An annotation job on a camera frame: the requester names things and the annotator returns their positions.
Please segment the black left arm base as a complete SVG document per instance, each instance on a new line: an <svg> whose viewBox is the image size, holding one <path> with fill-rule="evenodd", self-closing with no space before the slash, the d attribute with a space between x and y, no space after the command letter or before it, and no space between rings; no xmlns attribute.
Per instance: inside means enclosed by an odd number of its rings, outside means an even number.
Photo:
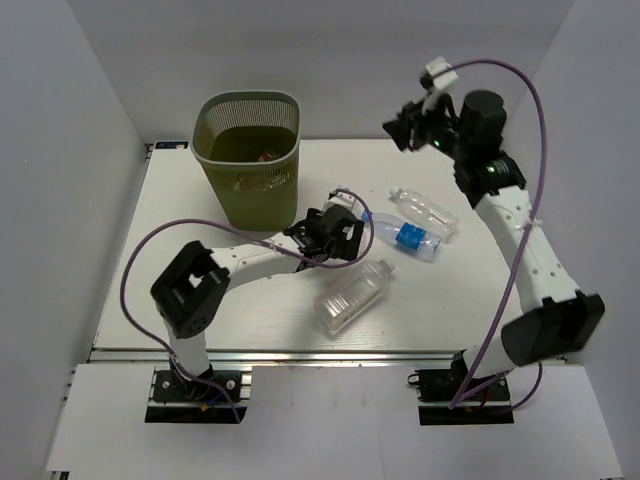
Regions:
<svg viewBox="0 0 640 480"><path fill-rule="evenodd" d="M240 370L210 370L205 376L224 388L183 378L171 366L156 369L145 413L147 424L237 424L248 408L250 375Z"/></svg>

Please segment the red cap small bottle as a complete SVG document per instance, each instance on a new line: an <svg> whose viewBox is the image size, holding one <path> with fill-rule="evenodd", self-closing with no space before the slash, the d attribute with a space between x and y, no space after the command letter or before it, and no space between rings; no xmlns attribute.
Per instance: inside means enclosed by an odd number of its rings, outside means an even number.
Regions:
<svg viewBox="0 0 640 480"><path fill-rule="evenodd" d="M282 179L278 169L241 172L237 175L233 190L236 192L266 191L280 186Z"/></svg>

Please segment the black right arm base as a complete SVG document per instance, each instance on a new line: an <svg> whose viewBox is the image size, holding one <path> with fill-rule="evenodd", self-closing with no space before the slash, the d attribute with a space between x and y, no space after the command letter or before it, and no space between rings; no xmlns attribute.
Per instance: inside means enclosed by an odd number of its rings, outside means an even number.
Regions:
<svg viewBox="0 0 640 480"><path fill-rule="evenodd" d="M462 400L454 409L448 405L466 375L462 355L454 355L445 369L419 369L407 377L418 394L421 426L475 426L513 424L511 395L504 377Z"/></svg>

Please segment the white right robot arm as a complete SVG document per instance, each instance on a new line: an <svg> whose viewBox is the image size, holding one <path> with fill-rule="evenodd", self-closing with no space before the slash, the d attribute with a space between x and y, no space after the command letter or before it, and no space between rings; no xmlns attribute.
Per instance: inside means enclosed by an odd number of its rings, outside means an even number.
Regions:
<svg viewBox="0 0 640 480"><path fill-rule="evenodd" d="M501 96L475 90L461 111L442 94L405 104L383 125L399 150L429 145L452 160L456 185L510 268L506 291L519 296L519 317L454 356L454 401L477 397L502 373L582 351L605 313L601 296L582 292L538 224L524 175L502 147L506 119Z"/></svg>

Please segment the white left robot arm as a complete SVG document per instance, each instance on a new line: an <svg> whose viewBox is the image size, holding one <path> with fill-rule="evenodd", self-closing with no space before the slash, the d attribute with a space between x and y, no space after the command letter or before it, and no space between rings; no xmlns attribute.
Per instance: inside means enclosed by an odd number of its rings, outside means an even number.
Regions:
<svg viewBox="0 0 640 480"><path fill-rule="evenodd" d="M309 209L305 219L267 238L211 249L187 243L151 286L151 297L166 325L177 387L199 399L213 378L205 330L229 291L281 274L295 274L330 260L354 263L365 223L349 209L333 205Z"/></svg>

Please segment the small clear bottle white cap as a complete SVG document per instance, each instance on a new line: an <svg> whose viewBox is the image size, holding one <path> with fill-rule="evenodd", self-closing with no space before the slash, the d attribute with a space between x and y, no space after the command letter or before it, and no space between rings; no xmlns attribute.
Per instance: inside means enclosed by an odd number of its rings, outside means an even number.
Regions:
<svg viewBox="0 0 640 480"><path fill-rule="evenodd" d="M389 196L398 210L413 224L437 235L449 243L458 230L459 220L448 210L434 203L421 193L392 186Z"/></svg>

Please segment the blue label water bottle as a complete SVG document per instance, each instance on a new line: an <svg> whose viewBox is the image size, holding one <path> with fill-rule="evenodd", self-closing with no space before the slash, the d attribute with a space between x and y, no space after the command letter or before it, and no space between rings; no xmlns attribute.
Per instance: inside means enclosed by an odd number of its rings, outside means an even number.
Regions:
<svg viewBox="0 0 640 480"><path fill-rule="evenodd" d="M374 237L423 262L435 259L441 238L397 216L383 213L362 213L362 220L374 225Z"/></svg>

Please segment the large square clear bottle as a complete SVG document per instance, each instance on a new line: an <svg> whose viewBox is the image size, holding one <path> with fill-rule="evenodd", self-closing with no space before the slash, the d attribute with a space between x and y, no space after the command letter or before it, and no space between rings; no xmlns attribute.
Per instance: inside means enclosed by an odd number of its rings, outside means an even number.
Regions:
<svg viewBox="0 0 640 480"><path fill-rule="evenodd" d="M336 336L384 296L395 264L366 261L338 278L313 301L314 318L329 336Z"/></svg>

